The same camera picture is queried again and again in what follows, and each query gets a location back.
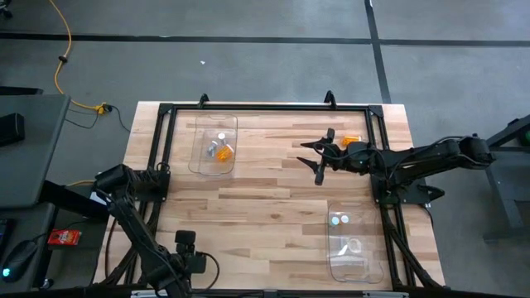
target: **transparent plastic bin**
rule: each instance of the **transparent plastic bin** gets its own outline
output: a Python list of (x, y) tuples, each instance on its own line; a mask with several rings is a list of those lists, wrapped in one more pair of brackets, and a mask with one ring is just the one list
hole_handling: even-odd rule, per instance
[[(234, 115), (206, 114), (195, 120), (195, 139), (188, 168), (208, 176), (225, 175), (234, 168), (238, 142), (238, 119)], [(219, 154), (228, 154), (221, 161)]]
[(336, 281), (383, 280), (378, 256), (380, 235), (376, 233), (378, 214), (376, 208), (365, 203), (337, 202), (328, 208), (328, 262)]

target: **wood grain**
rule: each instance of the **wood grain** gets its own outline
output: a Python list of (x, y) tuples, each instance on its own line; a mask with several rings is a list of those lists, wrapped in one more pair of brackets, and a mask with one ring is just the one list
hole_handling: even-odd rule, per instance
[[(145, 169), (151, 148), (158, 102), (140, 102), (124, 163)], [(388, 138), (393, 150), (412, 146), (407, 115), (402, 105), (383, 105)], [(322, 137), (328, 127), (335, 139), (360, 135), (368, 139), (364, 116), (342, 112), (230, 111), (238, 118), (238, 145), (234, 170), (225, 177), (205, 177), (188, 169), (195, 135), (195, 118), (203, 112), (179, 111), (171, 148), (171, 184), (162, 208), (157, 241), (173, 250), (175, 231), (197, 232), (197, 249), (212, 253), (221, 266), (214, 288), (387, 290), (391, 288), (380, 224), (353, 226), (360, 237), (374, 240), (373, 255), (383, 268), (377, 284), (335, 281), (327, 267), (325, 221), (328, 206), (336, 201), (359, 203), (359, 212), (373, 212), (367, 176), (325, 173), (322, 186), (297, 156), (317, 161), (301, 142)], [(159, 148), (161, 156), (163, 146)], [(411, 250), (443, 284), (436, 242), (428, 215), (417, 206), (403, 209)], [(120, 227), (113, 235), (109, 267), (114, 268), (130, 246)], [(104, 249), (94, 281), (104, 279)], [(404, 280), (402, 257), (397, 253)], [(193, 276), (194, 287), (207, 286), (215, 267)]]

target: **black floor stripe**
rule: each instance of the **black floor stripe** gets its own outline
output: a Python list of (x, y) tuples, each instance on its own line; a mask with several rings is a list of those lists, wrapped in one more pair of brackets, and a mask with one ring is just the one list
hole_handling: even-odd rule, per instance
[[(66, 34), (0, 32), (0, 39), (68, 41)], [(277, 44), (324, 44), (324, 45), (369, 45), (369, 38), (324, 38), (324, 37), (232, 37), (232, 36), (120, 36), (84, 35), (72, 36), (73, 41), (116, 42), (212, 42), (212, 43), (277, 43)]]
[(364, 0), (364, 6), (366, 7), (366, 16), (368, 17), (368, 26), (373, 48), (373, 58), (375, 59), (375, 70), (378, 75), (381, 99), (383, 103), (392, 103), (392, 100), (390, 99), (390, 91), (388, 89), (387, 75), (384, 71), (383, 54), (381, 53), (381, 45), (379, 44), (378, 28), (375, 24), (372, 2), (370, 0)]
[(530, 41), (455, 41), (455, 40), (400, 40), (381, 39), (384, 46), (480, 46), (480, 47), (530, 47)]
[[(26, 33), (0, 31), (0, 39), (67, 41), (66, 34)], [(378, 38), (327, 38), (327, 37), (239, 37), (239, 36), (124, 36), (75, 34), (74, 41), (116, 42), (213, 42), (213, 43), (280, 43), (324, 45), (371, 45), (382, 46), (476, 46), (476, 47), (530, 47), (530, 41), (463, 41), (463, 40), (409, 40)]]

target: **small orange block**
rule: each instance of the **small orange block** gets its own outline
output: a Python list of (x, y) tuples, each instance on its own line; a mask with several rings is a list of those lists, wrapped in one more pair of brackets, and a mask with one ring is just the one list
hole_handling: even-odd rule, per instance
[(215, 156), (217, 157), (218, 161), (225, 162), (229, 160), (230, 158), (232, 158), (233, 154), (234, 154), (234, 149), (232, 149), (230, 145), (226, 145), (222, 147), (221, 150), (219, 150), (217, 154), (215, 154)]
[(351, 142), (361, 142), (361, 136), (357, 136), (357, 137), (344, 137), (342, 139), (342, 146), (348, 146), (348, 144), (350, 144)]

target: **computer mouse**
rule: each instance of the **computer mouse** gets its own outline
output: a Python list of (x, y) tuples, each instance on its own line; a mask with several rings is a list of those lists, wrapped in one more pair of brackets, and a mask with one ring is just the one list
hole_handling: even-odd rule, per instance
[(6, 261), (2, 265), (2, 279), (5, 282), (18, 281), (26, 272), (27, 266), (38, 248), (33, 240), (24, 240), (17, 244), (7, 255)]

